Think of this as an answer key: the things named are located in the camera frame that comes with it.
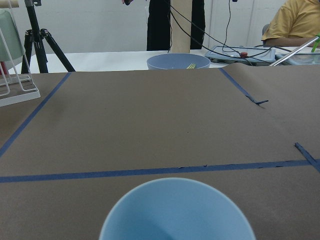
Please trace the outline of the light blue plastic cup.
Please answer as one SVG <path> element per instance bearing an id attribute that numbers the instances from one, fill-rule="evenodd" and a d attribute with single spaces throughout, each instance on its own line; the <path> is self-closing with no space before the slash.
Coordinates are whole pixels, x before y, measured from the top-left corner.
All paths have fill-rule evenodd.
<path id="1" fill-rule="evenodd" d="M 254 240 L 239 207 L 205 183 L 178 177 L 143 183 L 111 209 L 101 240 Z"/>

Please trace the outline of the dark blue bowl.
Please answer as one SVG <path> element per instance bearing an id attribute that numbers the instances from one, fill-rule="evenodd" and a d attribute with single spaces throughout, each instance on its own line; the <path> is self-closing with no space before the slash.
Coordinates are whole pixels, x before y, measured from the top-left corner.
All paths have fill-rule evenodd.
<path id="1" fill-rule="evenodd" d="M 191 53 L 165 53 L 150 57 L 146 63 L 149 70 L 173 70 L 187 69 L 192 64 L 196 69 L 209 68 L 211 61 Z"/>

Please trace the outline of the yellow plastic fork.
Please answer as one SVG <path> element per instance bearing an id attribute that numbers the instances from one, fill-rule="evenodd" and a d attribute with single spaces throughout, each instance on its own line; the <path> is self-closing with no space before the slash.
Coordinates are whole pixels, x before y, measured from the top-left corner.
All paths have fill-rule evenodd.
<path id="1" fill-rule="evenodd" d="M 191 63 L 187 69 L 195 69 L 196 68 L 196 64 L 195 63 Z"/>

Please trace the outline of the black tripod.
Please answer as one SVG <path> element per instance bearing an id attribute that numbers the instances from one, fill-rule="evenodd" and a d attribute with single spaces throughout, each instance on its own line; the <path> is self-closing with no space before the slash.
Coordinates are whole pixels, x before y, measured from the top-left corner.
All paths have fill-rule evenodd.
<path id="1" fill-rule="evenodd" d="M 29 71 L 31 65 L 31 55 L 32 51 L 35 51 L 37 65 L 40 73 L 48 73 L 48 59 L 45 52 L 45 47 L 43 40 L 46 40 L 50 48 L 53 50 L 54 54 L 60 60 L 67 72 L 74 72 L 75 69 L 69 62 L 57 42 L 52 37 L 51 33 L 45 29 L 40 28 L 35 7 L 41 6 L 40 0 L 26 0 L 24 2 L 31 29 L 25 31 L 24 35 L 24 50 L 25 56 L 22 60 L 21 73 L 26 74 Z"/>

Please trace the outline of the person in yellow shirt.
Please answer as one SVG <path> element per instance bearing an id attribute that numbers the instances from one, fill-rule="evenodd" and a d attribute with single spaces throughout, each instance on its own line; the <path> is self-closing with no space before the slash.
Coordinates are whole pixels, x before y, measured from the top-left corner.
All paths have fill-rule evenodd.
<path id="1" fill-rule="evenodd" d="M 261 40 L 267 46 L 298 47 L 320 33 L 318 0 L 287 0 L 277 11 Z"/>

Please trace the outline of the green cup in rack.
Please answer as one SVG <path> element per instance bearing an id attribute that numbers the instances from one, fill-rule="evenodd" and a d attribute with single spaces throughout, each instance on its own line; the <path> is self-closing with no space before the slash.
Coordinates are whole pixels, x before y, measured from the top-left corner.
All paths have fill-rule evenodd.
<path id="1" fill-rule="evenodd" d="M 7 62 L 23 56 L 19 34 L 11 13 L 0 10 L 0 61 Z"/>

